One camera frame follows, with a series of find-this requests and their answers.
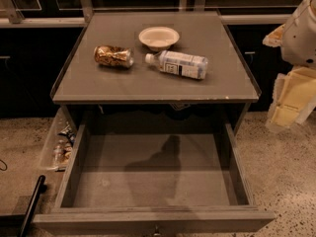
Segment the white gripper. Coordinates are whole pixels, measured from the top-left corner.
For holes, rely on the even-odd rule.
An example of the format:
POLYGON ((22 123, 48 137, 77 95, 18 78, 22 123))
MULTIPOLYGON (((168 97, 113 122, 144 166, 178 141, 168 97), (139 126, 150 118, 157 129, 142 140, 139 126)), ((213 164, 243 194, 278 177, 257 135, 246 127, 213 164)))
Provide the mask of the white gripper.
POLYGON ((285 61, 302 65, 275 80, 266 127, 281 132, 303 124, 316 108, 316 70, 308 68, 316 67, 316 0, 303 0, 285 24, 264 37, 263 44, 281 46, 285 61))

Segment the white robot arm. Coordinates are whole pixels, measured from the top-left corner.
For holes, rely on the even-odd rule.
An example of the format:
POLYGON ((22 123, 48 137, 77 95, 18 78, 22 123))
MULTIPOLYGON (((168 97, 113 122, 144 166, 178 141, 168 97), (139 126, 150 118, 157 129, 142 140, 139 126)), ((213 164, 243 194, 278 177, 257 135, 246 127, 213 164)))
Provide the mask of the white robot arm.
POLYGON ((292 65, 275 80, 273 102, 266 127, 275 133, 303 124, 316 103, 316 0, 303 0, 286 23, 263 39, 280 47, 281 57, 292 65))

